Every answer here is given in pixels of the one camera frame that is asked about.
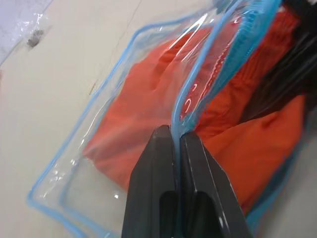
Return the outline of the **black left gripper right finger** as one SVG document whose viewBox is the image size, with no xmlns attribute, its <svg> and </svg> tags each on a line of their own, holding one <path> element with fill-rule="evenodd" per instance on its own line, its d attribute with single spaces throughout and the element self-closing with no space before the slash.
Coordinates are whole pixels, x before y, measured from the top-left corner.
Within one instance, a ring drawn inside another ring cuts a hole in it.
<svg viewBox="0 0 317 238">
<path fill-rule="evenodd" d="M 180 139 L 180 161 L 184 237 L 252 237 L 227 174 L 194 132 Z"/>
</svg>

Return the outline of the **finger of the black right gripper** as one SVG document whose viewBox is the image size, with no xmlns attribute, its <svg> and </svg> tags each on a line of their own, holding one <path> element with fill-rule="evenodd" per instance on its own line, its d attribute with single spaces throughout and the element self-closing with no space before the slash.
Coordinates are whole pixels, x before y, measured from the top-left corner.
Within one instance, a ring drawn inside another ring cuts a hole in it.
<svg viewBox="0 0 317 238">
<path fill-rule="evenodd" d="M 262 78 L 241 119 L 257 119 L 279 111 L 304 95 L 304 117 L 317 105 L 317 33 L 297 33 L 295 44 Z"/>
</svg>

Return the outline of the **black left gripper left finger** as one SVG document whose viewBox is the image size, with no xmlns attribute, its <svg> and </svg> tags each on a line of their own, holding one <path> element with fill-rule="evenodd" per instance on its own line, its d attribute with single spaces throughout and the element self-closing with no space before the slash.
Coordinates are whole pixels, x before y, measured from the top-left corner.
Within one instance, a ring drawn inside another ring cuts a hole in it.
<svg viewBox="0 0 317 238">
<path fill-rule="evenodd" d="M 155 128 L 130 176 L 123 238 L 175 237 L 179 194 L 174 157 L 169 126 Z"/>
</svg>

